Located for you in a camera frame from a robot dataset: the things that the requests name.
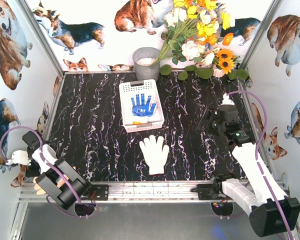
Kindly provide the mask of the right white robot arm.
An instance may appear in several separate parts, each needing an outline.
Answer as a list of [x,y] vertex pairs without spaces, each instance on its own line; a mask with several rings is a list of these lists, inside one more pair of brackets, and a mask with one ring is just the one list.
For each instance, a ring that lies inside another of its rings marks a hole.
[[259,155],[255,136],[242,128],[234,105],[223,104],[217,109],[207,107],[198,129],[219,137],[243,169],[251,190],[232,173],[216,176],[212,190],[237,203],[249,217],[250,225],[259,237],[286,232],[293,239],[300,213],[297,198],[288,197],[274,180]]

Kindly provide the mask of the yellow palm glove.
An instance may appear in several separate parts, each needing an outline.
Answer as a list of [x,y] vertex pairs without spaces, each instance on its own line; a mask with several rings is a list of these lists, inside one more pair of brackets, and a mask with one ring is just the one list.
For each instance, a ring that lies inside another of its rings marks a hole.
[[149,120],[148,116],[133,116],[132,117],[132,124],[133,125],[147,124],[148,120]]

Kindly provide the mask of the cream glove off table edge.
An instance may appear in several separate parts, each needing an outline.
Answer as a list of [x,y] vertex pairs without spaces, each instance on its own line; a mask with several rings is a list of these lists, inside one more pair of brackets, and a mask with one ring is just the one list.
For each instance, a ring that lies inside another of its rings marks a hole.
[[69,178],[63,174],[61,176],[61,180],[64,184],[61,185],[58,182],[55,183],[55,178],[52,175],[52,179],[49,178],[49,176],[46,173],[42,173],[39,176],[34,177],[33,182],[35,183],[34,189],[36,190],[37,195],[43,195],[43,194],[48,194],[51,196],[53,199],[61,200],[63,201],[66,198],[73,198],[74,195],[67,185],[67,182],[69,182]]

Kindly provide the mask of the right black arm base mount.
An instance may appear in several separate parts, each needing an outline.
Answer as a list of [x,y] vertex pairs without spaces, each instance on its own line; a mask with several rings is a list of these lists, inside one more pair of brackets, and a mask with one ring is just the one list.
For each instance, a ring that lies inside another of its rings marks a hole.
[[222,183],[229,179],[238,179],[232,173],[218,175],[213,178],[212,183],[201,183],[190,189],[191,193],[196,193],[198,199],[203,200],[221,200],[227,196],[222,189]]

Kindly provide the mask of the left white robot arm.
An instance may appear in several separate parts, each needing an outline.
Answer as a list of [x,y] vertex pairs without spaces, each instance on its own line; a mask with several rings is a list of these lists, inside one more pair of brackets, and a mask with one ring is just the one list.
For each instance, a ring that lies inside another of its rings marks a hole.
[[27,144],[30,176],[62,209],[68,210],[88,192],[91,184],[71,167],[35,131],[22,136]]

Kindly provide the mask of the blue dotted work glove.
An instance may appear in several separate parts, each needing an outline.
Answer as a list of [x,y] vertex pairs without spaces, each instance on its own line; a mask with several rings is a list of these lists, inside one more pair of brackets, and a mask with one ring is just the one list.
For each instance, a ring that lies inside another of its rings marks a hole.
[[157,103],[152,100],[153,96],[145,97],[144,93],[136,94],[131,98],[133,116],[152,117],[156,111]]

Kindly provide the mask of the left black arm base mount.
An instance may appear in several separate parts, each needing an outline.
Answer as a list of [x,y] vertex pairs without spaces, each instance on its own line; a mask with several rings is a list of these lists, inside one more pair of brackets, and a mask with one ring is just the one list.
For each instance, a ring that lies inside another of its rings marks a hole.
[[91,187],[80,195],[82,201],[95,200],[107,201],[109,196],[108,184],[92,184]]

